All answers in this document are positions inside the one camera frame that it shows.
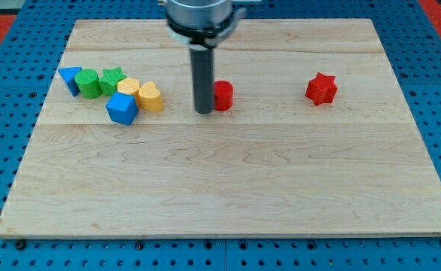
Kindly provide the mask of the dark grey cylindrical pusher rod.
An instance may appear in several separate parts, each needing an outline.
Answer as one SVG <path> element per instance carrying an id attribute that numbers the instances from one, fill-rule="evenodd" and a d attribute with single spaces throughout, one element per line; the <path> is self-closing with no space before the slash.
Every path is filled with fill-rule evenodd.
<path id="1" fill-rule="evenodd" d="M 214 110 L 214 51 L 190 49 L 193 102 L 199 114 Z"/>

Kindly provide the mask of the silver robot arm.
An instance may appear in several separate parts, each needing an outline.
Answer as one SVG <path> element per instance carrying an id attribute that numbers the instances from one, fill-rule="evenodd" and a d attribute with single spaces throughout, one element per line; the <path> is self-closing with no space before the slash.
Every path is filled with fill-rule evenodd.
<path id="1" fill-rule="evenodd" d="M 214 110 L 214 49 L 227 40 L 245 8 L 231 0 L 166 0 L 166 22 L 171 36 L 190 51 L 193 104 L 199 114 Z"/>

